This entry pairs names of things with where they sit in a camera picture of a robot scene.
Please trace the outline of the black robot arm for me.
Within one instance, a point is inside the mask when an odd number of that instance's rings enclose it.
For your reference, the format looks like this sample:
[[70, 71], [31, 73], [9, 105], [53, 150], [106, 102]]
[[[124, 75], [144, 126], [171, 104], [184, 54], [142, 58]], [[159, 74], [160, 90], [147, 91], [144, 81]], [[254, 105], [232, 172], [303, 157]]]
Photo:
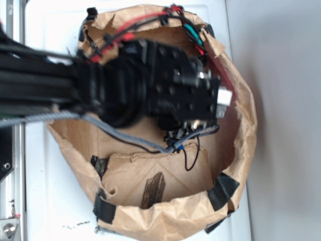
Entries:
[[91, 112], [114, 128], [142, 117], [164, 130], [213, 126], [232, 92], [184, 50], [149, 40], [122, 43], [105, 64], [80, 57], [65, 65], [1, 33], [1, 114]]

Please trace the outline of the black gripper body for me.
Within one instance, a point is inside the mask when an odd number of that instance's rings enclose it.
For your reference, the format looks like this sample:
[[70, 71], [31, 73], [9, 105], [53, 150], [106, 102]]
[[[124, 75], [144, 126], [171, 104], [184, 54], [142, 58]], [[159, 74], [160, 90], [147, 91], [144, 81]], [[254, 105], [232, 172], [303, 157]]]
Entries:
[[225, 116], [232, 92], [202, 62], [176, 46], [149, 42], [147, 114], [164, 131], [212, 127]]

